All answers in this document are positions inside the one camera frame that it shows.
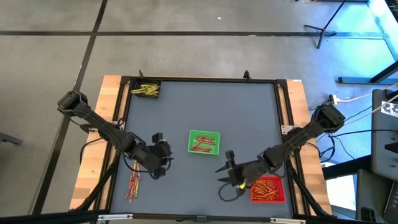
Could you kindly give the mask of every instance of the red tray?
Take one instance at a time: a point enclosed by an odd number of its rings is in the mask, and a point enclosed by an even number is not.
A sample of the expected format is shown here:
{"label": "red tray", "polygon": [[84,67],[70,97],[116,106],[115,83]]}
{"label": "red tray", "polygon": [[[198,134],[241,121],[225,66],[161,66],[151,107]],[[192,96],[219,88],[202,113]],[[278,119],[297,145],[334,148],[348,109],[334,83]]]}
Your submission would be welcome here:
{"label": "red tray", "polygon": [[[254,192],[255,190],[255,184],[256,182],[263,182],[265,180],[268,180],[268,184],[270,187],[273,187],[273,190],[276,190],[276,197],[272,199],[256,199],[256,193]],[[263,175],[261,176],[255,183],[253,184],[253,187],[250,189],[250,197],[251,201],[254,203],[281,203],[285,202],[285,191],[284,191],[284,185],[282,183],[282,179],[273,175]]]}

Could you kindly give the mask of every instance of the green tray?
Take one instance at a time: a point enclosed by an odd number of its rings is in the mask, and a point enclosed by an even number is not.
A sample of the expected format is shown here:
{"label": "green tray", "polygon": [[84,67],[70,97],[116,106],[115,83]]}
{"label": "green tray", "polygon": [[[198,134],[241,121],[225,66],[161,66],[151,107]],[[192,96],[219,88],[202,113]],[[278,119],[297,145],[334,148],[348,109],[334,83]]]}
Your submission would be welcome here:
{"label": "green tray", "polygon": [[[211,148],[210,152],[197,152],[193,151],[192,147],[198,142],[197,137],[209,137],[214,138],[214,145],[209,145],[205,143],[200,143],[199,147],[209,147]],[[220,134],[211,131],[198,131],[198,130],[191,130],[189,131],[189,142],[188,142],[188,152],[194,153],[201,153],[201,154],[209,154],[209,155],[218,155],[220,152]]]}

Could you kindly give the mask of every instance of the concrete floor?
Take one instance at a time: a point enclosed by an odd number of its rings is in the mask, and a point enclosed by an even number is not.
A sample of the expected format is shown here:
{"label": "concrete floor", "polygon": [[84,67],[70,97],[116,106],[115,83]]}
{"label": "concrete floor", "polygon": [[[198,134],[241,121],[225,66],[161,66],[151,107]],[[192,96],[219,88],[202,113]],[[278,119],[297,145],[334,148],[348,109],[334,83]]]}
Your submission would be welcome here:
{"label": "concrete floor", "polygon": [[[2,0],[0,30],[93,29],[101,0]],[[302,32],[323,26],[337,2],[293,0],[113,0],[100,30],[223,30]],[[330,29],[379,32],[366,4],[343,7]],[[28,212],[60,123],[57,101],[72,89],[89,37],[0,36],[0,131],[24,140],[0,144],[0,216]],[[103,75],[302,79],[309,106],[329,94],[339,98],[384,86],[339,85],[339,76],[371,77],[394,59],[382,39],[326,39],[320,50],[309,37],[97,37],[81,91],[95,107]],[[338,105],[346,116],[371,98]],[[341,130],[369,129],[370,117]],[[354,157],[370,153],[370,134],[341,138]],[[44,212],[67,211],[86,135],[69,127]],[[329,147],[327,139],[320,149]],[[334,161],[350,157],[338,146]]]}

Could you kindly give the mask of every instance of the white cable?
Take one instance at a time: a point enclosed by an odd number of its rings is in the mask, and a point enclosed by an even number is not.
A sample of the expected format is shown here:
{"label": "white cable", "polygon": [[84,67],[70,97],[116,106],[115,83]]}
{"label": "white cable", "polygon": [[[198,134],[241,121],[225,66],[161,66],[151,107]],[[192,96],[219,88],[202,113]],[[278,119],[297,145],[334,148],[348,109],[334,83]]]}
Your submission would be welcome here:
{"label": "white cable", "polygon": [[[398,83],[393,84],[393,85],[391,85],[391,86],[389,86],[389,87],[387,87],[387,88],[384,88],[384,89],[382,89],[382,90],[388,90],[388,89],[390,89],[390,88],[392,88],[392,87],[394,87],[394,86],[396,86],[396,85],[398,85]],[[365,94],[365,95],[363,95],[363,96],[357,96],[357,97],[352,98],[352,99],[349,99],[349,100],[341,100],[341,99],[335,97],[335,102],[336,102],[336,104],[337,104],[337,103],[348,103],[348,102],[351,102],[351,101],[354,101],[354,100],[358,100],[358,99],[364,98],[365,96],[369,96],[369,95],[372,95],[372,93],[368,93],[368,94]]]}
{"label": "white cable", "polygon": [[349,125],[349,124],[352,124],[352,123],[354,123],[354,122],[356,122],[356,121],[359,121],[360,119],[362,119],[362,118],[364,118],[364,117],[367,117],[367,116],[369,116],[370,114],[373,114],[374,112],[376,112],[377,110],[379,110],[380,108],[382,108],[385,104],[392,102],[392,101],[393,101],[394,99],[396,99],[396,98],[398,98],[398,95],[396,95],[396,96],[394,96],[393,98],[391,98],[391,100],[389,100],[389,101],[383,103],[383,104],[382,104],[381,106],[379,106],[378,108],[372,110],[372,112],[370,112],[370,113],[368,113],[368,114],[366,114],[366,115],[364,115],[364,116],[362,116],[362,117],[360,117],[360,118],[358,118],[358,119],[355,119],[355,120],[353,120],[353,121],[351,121],[351,122],[349,122],[349,123],[346,123],[346,124],[344,125],[344,127],[347,126],[347,125]]}

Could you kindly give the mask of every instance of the tripod stand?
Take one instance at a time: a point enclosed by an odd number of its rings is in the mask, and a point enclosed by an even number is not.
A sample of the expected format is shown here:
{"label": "tripod stand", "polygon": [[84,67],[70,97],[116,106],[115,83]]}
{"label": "tripod stand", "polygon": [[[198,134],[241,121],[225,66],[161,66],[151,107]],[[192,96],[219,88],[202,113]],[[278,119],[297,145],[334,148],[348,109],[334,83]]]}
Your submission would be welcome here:
{"label": "tripod stand", "polygon": [[[326,26],[325,26],[324,28],[319,28],[319,27],[310,26],[310,25],[304,25],[304,27],[309,27],[309,28],[312,28],[312,29],[320,30],[320,31],[321,31],[321,32],[319,33],[320,36],[319,36],[319,41],[318,41],[318,46],[317,46],[318,49],[321,48],[322,39],[323,39],[323,36],[325,35],[326,28],[328,27],[328,25],[330,24],[330,22],[335,18],[335,16],[337,15],[337,12],[340,11],[341,7],[343,7],[343,5],[344,5],[344,3],[345,3],[346,1],[347,1],[347,0],[344,0],[344,1],[340,4],[340,6],[338,7],[338,9],[337,9],[336,12],[332,15],[332,17],[329,19],[328,23],[326,24]],[[334,35],[336,35],[336,34],[337,34],[337,32],[332,32],[331,36],[334,36]]]}

